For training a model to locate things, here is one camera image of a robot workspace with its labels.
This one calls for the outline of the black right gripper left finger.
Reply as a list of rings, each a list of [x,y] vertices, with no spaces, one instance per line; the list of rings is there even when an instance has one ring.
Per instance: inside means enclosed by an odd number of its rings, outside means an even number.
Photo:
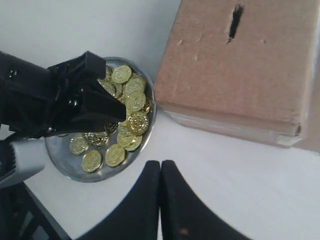
[[[120,204],[83,240],[156,240],[158,238],[160,163],[147,161]]]

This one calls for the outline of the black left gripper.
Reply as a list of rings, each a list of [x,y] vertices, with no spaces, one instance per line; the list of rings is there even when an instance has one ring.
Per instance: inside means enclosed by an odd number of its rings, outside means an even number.
[[[9,139],[51,137],[76,132],[102,132],[106,123],[126,119],[126,107],[98,82],[106,60],[87,51],[41,67],[5,52],[0,53],[0,123],[13,133]]]

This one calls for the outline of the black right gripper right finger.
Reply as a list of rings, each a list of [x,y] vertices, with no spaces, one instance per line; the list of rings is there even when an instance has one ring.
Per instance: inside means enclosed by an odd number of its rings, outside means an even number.
[[[161,164],[159,207],[164,240],[247,240],[193,192],[175,162]]]

